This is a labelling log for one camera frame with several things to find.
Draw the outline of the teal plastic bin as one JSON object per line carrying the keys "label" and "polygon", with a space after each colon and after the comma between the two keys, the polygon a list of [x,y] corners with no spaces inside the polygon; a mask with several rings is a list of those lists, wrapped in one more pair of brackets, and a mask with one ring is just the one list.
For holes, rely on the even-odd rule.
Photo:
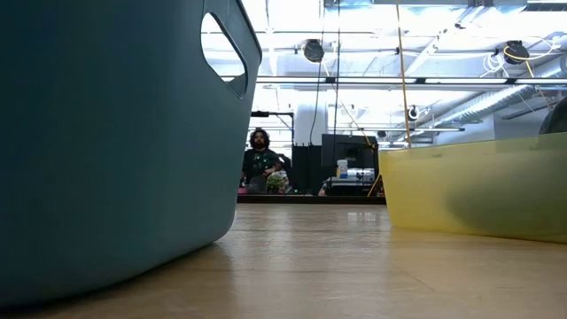
{"label": "teal plastic bin", "polygon": [[242,0],[0,0],[0,311],[223,237],[260,62]]}

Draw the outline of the green denim cap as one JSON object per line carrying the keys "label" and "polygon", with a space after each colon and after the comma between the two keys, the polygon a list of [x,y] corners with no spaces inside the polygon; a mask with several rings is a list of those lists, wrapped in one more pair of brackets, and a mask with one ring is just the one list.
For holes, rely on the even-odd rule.
{"label": "green denim cap", "polygon": [[558,191],[459,192],[447,199],[447,209],[479,235],[567,244],[567,196]]}
{"label": "green denim cap", "polygon": [[539,134],[567,132],[567,97],[559,101],[541,123]]}

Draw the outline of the person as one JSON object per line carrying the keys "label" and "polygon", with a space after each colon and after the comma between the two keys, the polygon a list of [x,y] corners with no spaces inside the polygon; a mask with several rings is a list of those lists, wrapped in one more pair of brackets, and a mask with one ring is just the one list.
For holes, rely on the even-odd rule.
{"label": "person", "polygon": [[269,149],[268,133],[255,129],[249,137],[251,148],[245,151],[241,179],[248,194],[261,194],[266,191],[269,176],[283,169],[278,155]]}

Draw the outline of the light green potted plant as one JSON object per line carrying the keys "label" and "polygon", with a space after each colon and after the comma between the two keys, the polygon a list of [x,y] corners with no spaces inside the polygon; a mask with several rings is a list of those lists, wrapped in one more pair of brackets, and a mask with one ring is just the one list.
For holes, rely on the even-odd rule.
{"label": "light green potted plant", "polygon": [[289,178],[285,171],[277,171],[267,177],[267,193],[285,194],[289,188]]}

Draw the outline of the black upright case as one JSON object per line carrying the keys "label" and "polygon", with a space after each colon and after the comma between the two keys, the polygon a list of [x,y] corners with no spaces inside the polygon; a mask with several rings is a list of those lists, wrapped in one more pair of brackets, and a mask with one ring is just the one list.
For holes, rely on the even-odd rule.
{"label": "black upright case", "polygon": [[291,183],[300,193],[317,195],[322,184],[321,147],[293,146],[291,149]]}

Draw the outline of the yellow plastic bin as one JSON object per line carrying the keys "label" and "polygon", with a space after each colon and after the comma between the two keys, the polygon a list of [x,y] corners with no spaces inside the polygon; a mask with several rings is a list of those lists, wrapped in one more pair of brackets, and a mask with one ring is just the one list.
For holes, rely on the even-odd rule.
{"label": "yellow plastic bin", "polygon": [[447,209],[459,192],[567,196],[567,132],[381,152],[379,164],[398,228],[478,235]]}

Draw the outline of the long light rail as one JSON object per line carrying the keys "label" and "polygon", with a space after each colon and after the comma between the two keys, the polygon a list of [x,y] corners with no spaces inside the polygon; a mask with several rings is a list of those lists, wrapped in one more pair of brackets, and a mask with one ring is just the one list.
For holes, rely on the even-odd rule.
{"label": "long light rail", "polygon": [[257,83],[324,83],[324,84],[457,84],[457,85],[567,85],[567,78],[405,78],[401,77],[291,77],[291,76],[261,76]]}

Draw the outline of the silver ventilation duct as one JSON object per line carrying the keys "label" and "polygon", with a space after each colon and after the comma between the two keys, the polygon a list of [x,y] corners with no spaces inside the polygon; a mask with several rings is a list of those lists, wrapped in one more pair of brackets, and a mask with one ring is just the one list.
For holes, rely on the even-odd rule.
{"label": "silver ventilation duct", "polygon": [[519,103],[535,92],[536,89],[532,85],[514,85],[499,91],[490,91],[452,108],[434,120],[425,122],[422,127],[445,127],[454,122],[478,120]]}

